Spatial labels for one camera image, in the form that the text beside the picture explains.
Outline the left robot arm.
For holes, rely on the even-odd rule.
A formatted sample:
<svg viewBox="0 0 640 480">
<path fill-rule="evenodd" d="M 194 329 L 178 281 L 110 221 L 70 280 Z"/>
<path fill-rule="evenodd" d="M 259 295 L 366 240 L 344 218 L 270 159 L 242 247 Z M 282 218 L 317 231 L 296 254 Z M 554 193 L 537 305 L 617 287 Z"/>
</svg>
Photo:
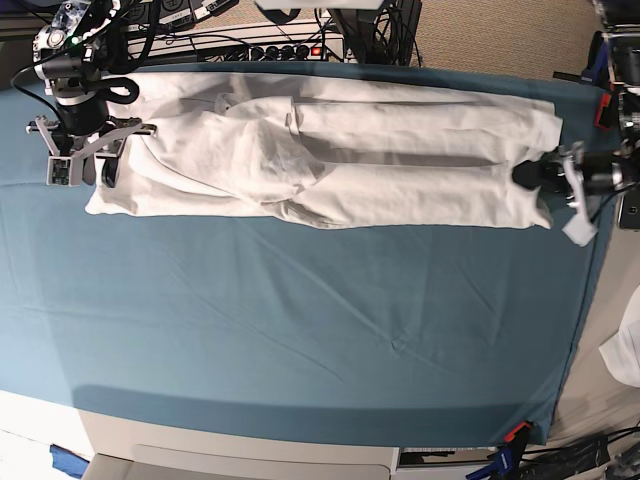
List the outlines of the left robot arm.
<svg viewBox="0 0 640 480">
<path fill-rule="evenodd" d="M 575 200 L 617 195 L 639 185 L 639 3 L 595 1 L 602 29 L 594 33 L 587 66 L 574 83 L 603 90 L 594 124 L 617 128 L 622 144 L 614 152 L 586 153 L 578 144 L 558 147 L 538 162 L 514 168 L 519 186 Z"/>
</svg>

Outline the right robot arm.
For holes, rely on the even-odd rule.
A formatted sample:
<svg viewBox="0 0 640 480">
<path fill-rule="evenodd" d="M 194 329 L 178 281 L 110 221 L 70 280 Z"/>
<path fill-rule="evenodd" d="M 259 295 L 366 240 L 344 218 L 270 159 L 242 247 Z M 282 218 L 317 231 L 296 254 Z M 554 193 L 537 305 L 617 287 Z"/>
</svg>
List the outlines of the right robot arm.
<svg viewBox="0 0 640 480">
<path fill-rule="evenodd" d="M 143 120 L 117 118 L 110 105 L 127 106 L 140 88 L 130 75 L 148 59 L 162 4 L 152 2 L 140 54 L 125 55 L 122 27 L 136 1 L 64 1 L 50 24 L 33 40 L 29 67 L 44 83 L 46 94 L 32 99 L 53 114 L 26 126 L 43 140 L 49 186 L 101 184 L 113 188 L 120 158 L 133 135 L 153 136 L 157 128 Z"/>
</svg>

